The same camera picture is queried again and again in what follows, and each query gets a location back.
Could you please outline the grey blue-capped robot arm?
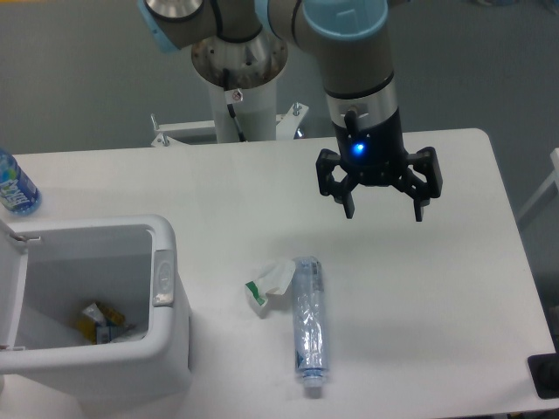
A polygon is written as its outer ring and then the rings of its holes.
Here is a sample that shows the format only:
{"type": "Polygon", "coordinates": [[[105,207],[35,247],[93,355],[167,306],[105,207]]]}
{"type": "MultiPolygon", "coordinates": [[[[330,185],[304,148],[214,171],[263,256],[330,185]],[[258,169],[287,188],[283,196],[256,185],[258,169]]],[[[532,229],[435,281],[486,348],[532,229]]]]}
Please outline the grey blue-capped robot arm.
{"type": "Polygon", "coordinates": [[[404,147],[390,36],[389,1],[140,1],[164,52],[190,49],[208,85],[220,142],[277,138],[276,81],[288,50],[319,68],[338,148],[315,163],[319,191],[353,216],[355,187],[393,187],[416,219],[442,192],[434,148],[404,147]]]}

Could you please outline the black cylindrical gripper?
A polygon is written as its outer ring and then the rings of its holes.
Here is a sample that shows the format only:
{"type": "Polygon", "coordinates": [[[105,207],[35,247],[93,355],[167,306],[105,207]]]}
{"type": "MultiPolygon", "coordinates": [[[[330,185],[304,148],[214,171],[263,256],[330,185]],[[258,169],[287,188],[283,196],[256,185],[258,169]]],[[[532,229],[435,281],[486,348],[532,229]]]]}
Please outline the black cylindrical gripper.
{"type": "Polygon", "coordinates": [[[414,217],[422,222],[424,208],[441,196],[442,173],[435,148],[405,150],[396,96],[328,97],[328,109],[339,151],[323,148],[318,155],[320,194],[332,196],[352,219],[357,185],[394,186],[413,201],[414,217]]]}

